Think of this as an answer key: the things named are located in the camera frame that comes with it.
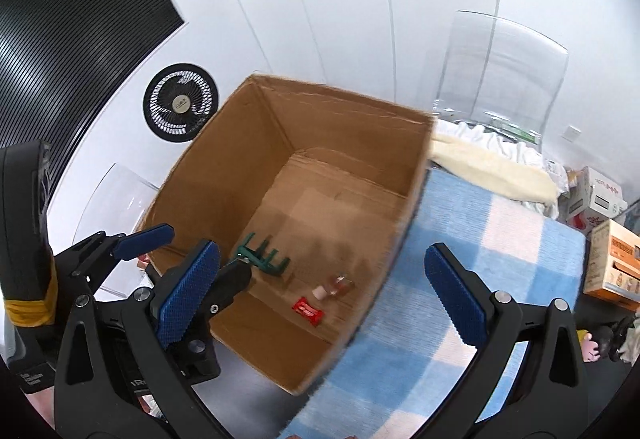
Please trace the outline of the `person left hand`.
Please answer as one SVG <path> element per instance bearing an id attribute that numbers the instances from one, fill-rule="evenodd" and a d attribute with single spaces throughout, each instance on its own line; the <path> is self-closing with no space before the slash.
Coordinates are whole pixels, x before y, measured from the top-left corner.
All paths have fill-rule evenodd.
<path id="1" fill-rule="evenodd" d="M 54 419 L 54 388 L 49 387 L 38 391 L 38 393 L 30 393 L 27 399 L 40 416 L 52 427 L 55 428 Z"/>

